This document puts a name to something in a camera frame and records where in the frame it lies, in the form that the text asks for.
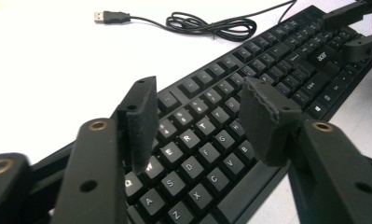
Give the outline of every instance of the keyboard key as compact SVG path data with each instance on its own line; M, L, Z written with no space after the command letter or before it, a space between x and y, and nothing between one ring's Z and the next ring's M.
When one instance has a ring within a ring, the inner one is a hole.
M239 104L235 98L231 97L224 103L224 105L224 111L226 111L230 117L235 119L241 109L241 104Z
M218 133L213 139L215 148L217 148L222 155L227 155L234 147L235 140L225 131Z
M146 187L142 184L136 174L131 171L125 175L125 192L127 194L128 203L132 203L146 191Z
M217 205L221 223L235 223L247 207L276 174L278 168L271 168L259 162Z
M216 128L214 125L206 118L201 119L195 126L195 133L203 141L209 140L215 133Z
M149 190L139 199L140 207L147 214L147 218L156 218L166 207L166 203L155 189Z
M168 217L172 223L176 224L191 223L194 219L194 216L182 202L178 203L171 210L169 210Z
M195 99L189 104L189 112L196 118L202 117L209 107L201 99Z
M214 126L218 129L222 129L224 125L230 122L229 115L220 106L212 111L210 119Z
M193 98L196 96L202 88L191 78L180 84L179 89L188 97Z
M200 144L200 139L188 129L179 135L179 144L185 153L191 154Z
M252 148L252 144L248 140L242 142L236 149L235 154L241 159L246 165L255 163L255 152Z
M158 106L163 113L167 114L179 105L180 102L169 91L160 92L158 94Z
M240 175L243 169L245 168L244 164L239 160L235 154L231 153L223 160L223 171L231 179L236 180Z
M173 114L173 122L180 130L188 128L193 120L194 118L184 108Z
M160 150L160 158L170 169L179 165L184 156L185 154L174 142L170 142Z
M167 199L174 201L186 191L186 184L175 171L172 171L161 180L160 189L167 196Z
M239 142L244 138L244 129L237 120L232 121L232 123L228 125L227 131L236 142Z
M186 181L190 184L193 184L200 179L204 171L203 167L194 157L190 157L184 161L179 170Z
M213 197L202 184L198 184L187 194L187 201L200 214L213 202Z
M155 156L150 158L147 168L145 168L144 177L150 185L154 185L165 175L165 169Z
M193 79L200 85L203 89L208 88L214 83L213 78L205 71L197 73Z
M169 142L177 133L177 129L168 119L163 120L158 127L158 138L162 142Z
M214 146L212 146L212 144L206 143L198 151L197 157L204 167L210 169L218 162L220 153L214 148Z
M216 167L206 176L206 187L217 196L229 185L228 178Z
M221 103L223 98L215 90L209 90L203 94L204 103L210 107L214 107Z

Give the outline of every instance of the black key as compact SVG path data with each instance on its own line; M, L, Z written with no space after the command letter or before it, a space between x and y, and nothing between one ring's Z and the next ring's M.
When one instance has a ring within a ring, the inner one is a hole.
M249 64L254 70L259 74L263 74L266 70L267 67L258 59L255 59Z
M269 49L270 55L273 56L276 62L283 59L289 52L291 52L291 49L284 43L279 43Z
M288 88L286 85L284 85L281 82L278 85L276 85L275 88L276 90L278 90L281 94L285 95L286 97L289 97L292 94L292 91L290 90L290 88Z
M235 140L223 130L218 133L213 139L215 148L217 148L222 155L227 155L228 152L234 147Z
M227 74L235 71L238 68L238 65L229 57L225 57L223 60L220 61L225 68Z
M203 167L194 157L190 157L184 161L179 170L190 184L196 182L203 174Z
M169 210L168 217L171 223L175 224L188 224L194 219L194 216L183 202L178 203L171 210Z
M311 103L310 107L307 110L307 113L311 115L314 119L322 119L323 116L327 113L328 108L326 105L315 101Z
M244 164L235 154L231 153L223 160L223 171L231 179L236 180L244 169Z
M175 171L172 171L161 180L160 189L170 201L174 201L186 191L186 184Z
M257 76L257 72L255 70L253 70L251 67L249 66L244 66L241 71L240 71L245 77L248 76L248 77L256 77Z
M305 83L305 85L302 87L302 90L310 98L314 98L329 83L329 81L330 80L325 76L324 73L318 72Z
M243 63L248 63L253 58L253 55L245 48L238 49L234 55Z
M128 207L127 212L128 212L128 216L130 217L130 219L133 223L137 223L137 224L139 224L139 223L144 224L145 223L145 221L143 220L140 213L136 210L135 206L132 205L132 206Z
M328 61L330 61L337 52L328 46L324 46L314 52L309 61L316 67L323 67Z
M158 138L162 142L169 142L175 136L177 129L168 119L163 120L158 127Z
M235 154L241 159L246 165L255 163L255 152L252 148L252 144L248 140L245 140L235 149Z
M222 129L224 125L226 125L230 121L229 115L220 106L212 111L210 119L214 126L218 129Z
M216 89L224 99L227 99L235 91L235 89L225 80L220 82Z
M147 218L155 219L163 212L166 203L155 189L149 190L145 195L139 199L140 207L143 208L148 215Z
M217 215L220 215L219 221L221 223L235 223L244 208L255 199L278 170L278 168L267 167L259 162L217 205Z
M232 121L228 125L228 133L235 139L235 141L239 142L244 138L244 129L238 123L237 120Z
M173 114L173 121L177 128L183 130L191 125L194 118L184 109L181 108Z
M215 90L209 90L203 94L204 103L210 107L218 105L223 98Z
M194 129L197 135L204 141L209 140L216 131L214 125L206 118L198 121Z
M252 54L252 57L260 54L263 50L255 43L250 43L246 46L249 52Z
M125 192L127 193L128 203L132 203L146 191L146 187L142 184L136 174L131 171L125 175Z
M171 169L180 164L184 156L185 154L174 142L170 142L160 150L160 158Z
M200 144L200 139L188 129L179 135L179 144L185 153L191 154Z
M155 156L150 158L144 177L150 185L157 183L165 175L165 169Z
M218 224L217 220L212 216L212 214L208 214L200 224Z
M223 192L227 186L229 186L229 180L218 167L206 176L206 187L215 196Z
M179 105L180 102L169 91L158 94L158 106L165 114L173 111Z
M208 88L214 83L213 78L205 71L197 73L193 79L200 85L203 89Z
M291 97L302 109L304 109L311 101L311 98L303 91L297 91L293 97Z
M200 98L195 99L189 104L189 112L196 118L202 117L208 109L209 107Z
M272 77L270 77L267 73L264 73L261 77L259 77L259 79L265 81L265 82L268 82L270 85L272 85L273 83L275 83L275 79L273 79Z
M191 207L198 214L205 211L206 208L208 208L208 206L213 202L212 195L205 187L203 187L202 184L198 184L195 188L193 188L188 193L186 198Z
M235 73L234 75L229 77L228 82L230 84L232 84L232 86L235 88L235 90L238 91L238 90L241 89L241 85L244 82L244 78L241 75L239 75L238 73Z
M241 105L237 100L235 100L235 98L229 98L224 105L224 110L229 114L230 117L236 118L238 116Z
M264 63L267 67L271 67L275 62L276 60L274 58L272 58L269 54L267 53L264 53L261 55L261 57L259 57L260 61L262 63Z
M195 83L194 80L192 80L191 78L190 79L187 79L186 81L184 81L182 84L180 84L179 86L179 89L188 97L188 98L193 98L194 96L196 96L198 93L200 93L200 91L202 90L202 88L197 84Z
M220 153L210 143L206 143L197 153L197 157L206 168L212 168L220 157Z
M226 74L226 71L217 63L212 64L207 72L212 76L214 80L221 78Z

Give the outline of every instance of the function key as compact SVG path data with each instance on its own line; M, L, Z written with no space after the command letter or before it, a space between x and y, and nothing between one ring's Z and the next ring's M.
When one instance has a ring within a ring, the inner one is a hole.
M195 81L192 80L191 78L190 79L187 79L182 84L180 84L179 89L188 98L193 98L194 96L196 96L201 91L200 86L197 83L195 83Z
M214 83L213 78L205 71L197 73L193 79L203 88L206 89Z
M218 65L218 63L212 64L208 68L207 72L212 75L214 80L217 80L226 74L226 71L220 65Z
M179 105L180 102L169 91L160 92L158 94L158 106L163 113L167 114Z
M253 58L253 55L245 48L238 49L234 55L243 63L248 63Z
M229 57L225 57L220 63L223 65L223 68L225 68L227 74L235 71L238 68L238 65Z

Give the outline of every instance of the black cable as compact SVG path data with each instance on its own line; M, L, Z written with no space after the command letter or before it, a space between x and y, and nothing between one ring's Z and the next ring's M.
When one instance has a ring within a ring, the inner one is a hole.
M255 21L248 19L256 15L271 11L278 7L283 7L291 4L282 14L278 23L282 21L284 15L290 10L290 8L296 3L296 0L291 0L275 7L270 7L262 11L230 18L214 23L208 23L203 19L184 12L173 12L170 17L166 19L166 25L162 25L156 21L151 21L143 17L134 17L130 14L123 12L109 12L95 13L95 21L103 23L122 23L130 20L147 21L158 27L177 34L183 35L212 35L220 36L223 39L241 42L255 34L257 24Z

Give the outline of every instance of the black keyboard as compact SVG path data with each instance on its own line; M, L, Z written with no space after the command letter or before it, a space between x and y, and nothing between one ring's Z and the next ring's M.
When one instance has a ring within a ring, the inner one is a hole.
M237 120L245 77L260 78L306 116L329 120L372 67L345 63L341 48L361 37L322 29L308 7L158 93L158 135L141 175L126 174L133 223L245 223L286 168L255 158Z

